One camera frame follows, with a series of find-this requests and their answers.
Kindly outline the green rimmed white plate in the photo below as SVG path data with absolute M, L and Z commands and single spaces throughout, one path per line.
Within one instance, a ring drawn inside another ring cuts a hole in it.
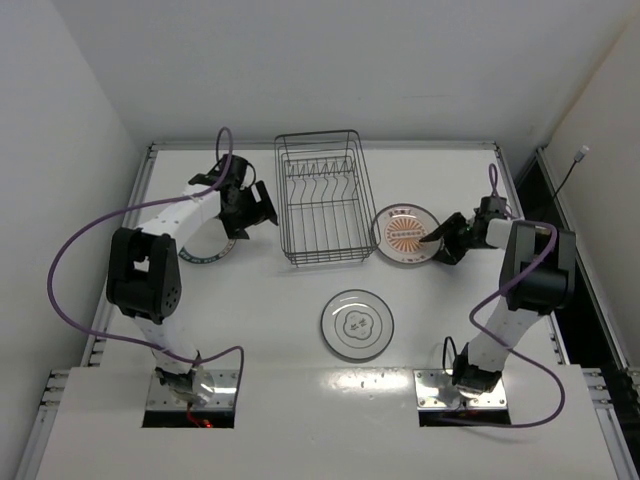
M 209 265 L 228 255 L 236 245 L 229 239 L 222 222 L 210 219 L 191 236 L 179 252 L 179 257 L 190 264 Z

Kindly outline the orange patterned white plate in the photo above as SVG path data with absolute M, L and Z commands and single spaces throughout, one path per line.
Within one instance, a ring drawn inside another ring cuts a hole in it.
M 402 266 L 417 266 L 435 258 L 441 240 L 422 242 L 440 226 L 437 218 L 423 207 L 410 203 L 396 203 L 381 209 L 372 227 L 381 239 L 378 251 L 387 260 Z

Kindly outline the white plate with black rings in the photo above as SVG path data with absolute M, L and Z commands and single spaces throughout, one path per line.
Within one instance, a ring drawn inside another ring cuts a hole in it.
M 363 289 L 344 290 L 324 306 L 319 330 L 323 343 L 336 357 L 365 363 L 381 356 L 395 333 L 388 304 Z

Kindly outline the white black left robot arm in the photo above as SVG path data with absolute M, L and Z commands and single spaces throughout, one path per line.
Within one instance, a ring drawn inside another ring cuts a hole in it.
M 209 221 L 229 240 L 246 240 L 248 228 L 277 214 L 264 182 L 245 158 L 226 154 L 206 173 L 192 177 L 182 195 L 152 219 L 116 230 L 111 240 L 107 300 L 132 318 L 150 343 L 160 384 L 176 398 L 205 405 L 215 392 L 203 358 L 174 319 L 182 295 L 179 254 Z

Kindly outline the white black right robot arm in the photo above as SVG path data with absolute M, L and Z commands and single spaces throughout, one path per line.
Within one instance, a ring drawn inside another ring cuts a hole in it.
M 438 243 L 438 262 L 455 265 L 470 250 L 500 249 L 504 259 L 498 291 L 472 310 L 470 320 L 491 302 L 495 308 L 480 332 L 456 354 L 452 384 L 472 393 L 490 392 L 506 360 L 542 317 L 565 307 L 575 289 L 576 235 L 548 223 L 513 219 L 504 197 L 485 196 L 474 216 L 452 214 L 420 239 Z

